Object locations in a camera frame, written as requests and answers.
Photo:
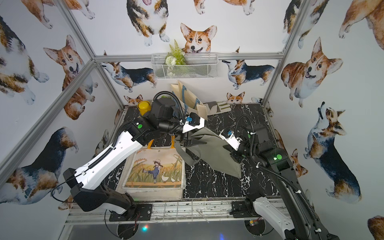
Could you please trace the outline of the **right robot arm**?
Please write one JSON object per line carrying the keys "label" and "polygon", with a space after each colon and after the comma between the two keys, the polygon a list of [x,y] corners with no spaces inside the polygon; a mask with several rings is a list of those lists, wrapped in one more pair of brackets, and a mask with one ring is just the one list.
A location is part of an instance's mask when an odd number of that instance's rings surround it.
{"label": "right robot arm", "polygon": [[273,143],[265,126],[255,125],[250,117],[243,115],[233,130],[221,131],[220,137],[228,143],[225,149],[233,160],[248,159],[269,176],[289,213],[286,216],[266,197],[253,194],[245,201],[249,214],[261,216],[284,240],[339,239],[322,224],[298,182],[287,152]]}

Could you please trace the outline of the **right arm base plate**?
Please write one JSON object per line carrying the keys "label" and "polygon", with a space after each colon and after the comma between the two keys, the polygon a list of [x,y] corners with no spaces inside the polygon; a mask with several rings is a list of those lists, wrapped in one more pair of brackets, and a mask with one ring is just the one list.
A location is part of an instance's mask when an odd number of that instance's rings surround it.
{"label": "right arm base plate", "polygon": [[248,200],[231,202],[230,216],[234,218],[259,218],[252,203]]}

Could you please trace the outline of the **yellow-handled canvas bag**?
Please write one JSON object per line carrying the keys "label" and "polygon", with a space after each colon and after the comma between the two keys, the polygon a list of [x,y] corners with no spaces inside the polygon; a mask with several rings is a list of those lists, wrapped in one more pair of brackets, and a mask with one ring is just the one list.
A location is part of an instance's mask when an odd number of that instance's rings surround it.
{"label": "yellow-handled canvas bag", "polygon": [[122,182],[123,190],[183,189],[185,186],[185,162],[175,147],[153,148],[154,141],[138,150],[131,163],[126,163],[128,173]]}

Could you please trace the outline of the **olive green canvas bag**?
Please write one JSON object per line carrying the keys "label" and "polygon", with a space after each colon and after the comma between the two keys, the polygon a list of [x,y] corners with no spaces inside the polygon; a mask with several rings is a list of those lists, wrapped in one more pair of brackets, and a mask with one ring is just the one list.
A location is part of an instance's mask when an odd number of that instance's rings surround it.
{"label": "olive green canvas bag", "polygon": [[208,128],[202,128],[192,133],[192,137],[205,141],[207,144],[184,148],[179,141],[175,141],[175,149],[184,162],[190,167],[203,161],[213,170],[236,177],[242,177],[241,166],[236,163],[228,150],[224,148],[227,143]]}

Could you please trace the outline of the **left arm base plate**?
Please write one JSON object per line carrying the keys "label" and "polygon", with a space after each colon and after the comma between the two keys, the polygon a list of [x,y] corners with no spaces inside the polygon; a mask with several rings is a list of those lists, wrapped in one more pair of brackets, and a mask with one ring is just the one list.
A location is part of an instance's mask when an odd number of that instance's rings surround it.
{"label": "left arm base plate", "polygon": [[151,219],[153,210],[152,204],[139,204],[127,210],[122,215],[115,212],[111,212],[109,221],[110,222],[126,222],[126,221],[149,221]]}

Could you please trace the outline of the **white Monet canvas bag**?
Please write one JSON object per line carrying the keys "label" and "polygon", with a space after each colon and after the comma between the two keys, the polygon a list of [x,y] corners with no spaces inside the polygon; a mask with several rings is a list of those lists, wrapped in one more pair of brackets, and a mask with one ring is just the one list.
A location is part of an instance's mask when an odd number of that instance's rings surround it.
{"label": "white Monet canvas bag", "polygon": [[128,193],[136,202],[149,201],[176,201],[183,197],[183,189],[160,189],[159,191],[138,192],[131,189],[119,189],[118,193]]}

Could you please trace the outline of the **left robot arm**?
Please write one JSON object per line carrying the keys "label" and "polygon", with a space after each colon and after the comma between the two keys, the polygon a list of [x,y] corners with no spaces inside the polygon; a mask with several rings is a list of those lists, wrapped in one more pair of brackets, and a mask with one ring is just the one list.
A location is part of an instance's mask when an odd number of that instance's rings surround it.
{"label": "left robot arm", "polygon": [[127,193],[122,194],[102,183],[104,178],[130,155],[162,134],[180,137],[182,146],[201,144],[188,139],[189,132],[205,126],[205,119],[189,115],[180,100],[168,91],[157,93],[152,108],[142,117],[124,122],[112,143],[95,158],[77,169],[67,169],[63,176],[75,203],[84,211],[105,209],[127,219],[136,216],[137,204]]}

